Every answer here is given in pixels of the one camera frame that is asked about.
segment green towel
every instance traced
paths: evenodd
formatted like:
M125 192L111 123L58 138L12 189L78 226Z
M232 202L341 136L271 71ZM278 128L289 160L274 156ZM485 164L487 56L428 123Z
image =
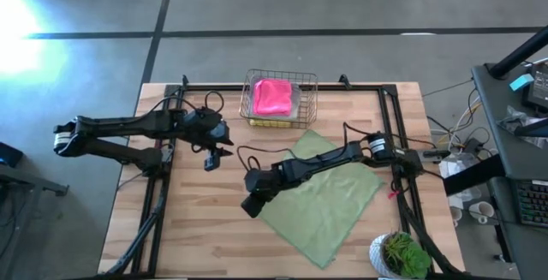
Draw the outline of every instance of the green towel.
M310 158L336 146L312 130L292 150ZM382 185L363 164L345 164L316 174L298 188L282 191L259 217L324 269L350 234L367 203Z

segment wooden table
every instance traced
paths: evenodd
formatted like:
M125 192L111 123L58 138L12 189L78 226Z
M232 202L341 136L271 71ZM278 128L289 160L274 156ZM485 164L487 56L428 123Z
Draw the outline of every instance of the wooden table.
M430 140L418 83L396 84L408 137ZM150 110L164 96L164 89L165 84L145 84L135 115ZM204 95L204 92L185 92L185 99L202 105ZM302 129L251 127L238 112L241 93L223 92L223 96L225 106L221 113L229 124L230 138L237 146L267 149L290 147L304 132ZM214 102L213 97L210 102L212 108L220 104ZM343 143L344 121L364 131L383 131L377 93L320 91L318 119L311 129L340 146ZM349 132L349 139L358 140L360 136ZM145 148L153 146L153 140L131 137L129 145ZM413 142L410 146L428 148L428 145ZM262 164L269 164L280 160L283 155L261 153L258 156ZM361 215L360 221L339 249L336 260L320 270L260 219L249 218L240 208L247 193L243 184L245 170L236 156L223 158L221 167L212 172L203 170L204 157L203 152L193 153L188 143L177 141L158 256L158 277L378 275L369 262L369 245L375 237L400 229L396 200L388 199L392 179L390 169L375 170L386 181L385 185ZM437 170L434 164L426 167ZM134 166L125 167L121 182L137 173L139 171ZM443 183L435 176L423 175L417 179L417 185L427 232L450 262L464 270ZM145 189L146 178L140 177L118 191L99 271L112 267L134 239ZM142 266L146 266L148 254L146 249Z

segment pink cloth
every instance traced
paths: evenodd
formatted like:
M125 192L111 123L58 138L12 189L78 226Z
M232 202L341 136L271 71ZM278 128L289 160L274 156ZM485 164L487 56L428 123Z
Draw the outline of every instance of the pink cloth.
M255 83L253 113L263 116L291 115L291 82L263 79Z

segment wire basket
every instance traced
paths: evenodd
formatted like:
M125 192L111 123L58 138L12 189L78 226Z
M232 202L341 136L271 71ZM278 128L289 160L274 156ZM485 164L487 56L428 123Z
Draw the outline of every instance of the wire basket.
M263 79L287 80L292 83L292 86L298 87L299 108L295 117L280 120L254 115L253 88L256 82ZM315 74L249 69L241 91L240 116L246 118L252 126L305 129L316 121L317 103L318 77Z

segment succulent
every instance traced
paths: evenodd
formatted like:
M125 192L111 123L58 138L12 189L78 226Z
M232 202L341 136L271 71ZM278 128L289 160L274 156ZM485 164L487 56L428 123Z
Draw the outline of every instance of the succulent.
M408 278L424 279L430 256L410 235L395 233L384 244L384 258L392 271Z

